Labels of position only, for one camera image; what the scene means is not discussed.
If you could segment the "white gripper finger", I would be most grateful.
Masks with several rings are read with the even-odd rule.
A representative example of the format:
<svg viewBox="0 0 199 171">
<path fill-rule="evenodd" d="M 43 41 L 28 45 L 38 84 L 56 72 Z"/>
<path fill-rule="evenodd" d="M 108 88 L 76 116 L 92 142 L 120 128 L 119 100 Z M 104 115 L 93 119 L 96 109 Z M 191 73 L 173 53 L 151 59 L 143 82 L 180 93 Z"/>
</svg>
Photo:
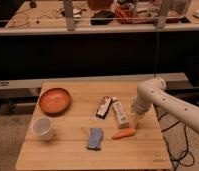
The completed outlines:
<svg viewBox="0 0 199 171">
<path fill-rule="evenodd" d="M 139 123 L 141 122 L 141 120 L 145 117 L 144 114 L 139 115 L 139 114 L 135 114 L 132 118 L 132 124 L 134 128 L 137 128 Z"/>
</svg>

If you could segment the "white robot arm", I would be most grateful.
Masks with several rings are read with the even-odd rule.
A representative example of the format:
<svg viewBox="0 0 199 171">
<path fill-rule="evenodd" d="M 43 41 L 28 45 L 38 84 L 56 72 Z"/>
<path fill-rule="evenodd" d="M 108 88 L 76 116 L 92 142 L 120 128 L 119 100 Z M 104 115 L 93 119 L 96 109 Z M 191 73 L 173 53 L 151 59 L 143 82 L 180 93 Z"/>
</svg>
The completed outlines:
<svg viewBox="0 0 199 171">
<path fill-rule="evenodd" d="M 161 77 L 140 82 L 131 111 L 135 115 L 143 116 L 155 104 L 199 134 L 199 107 L 169 95 L 165 92 L 166 88 L 167 84 Z"/>
</svg>

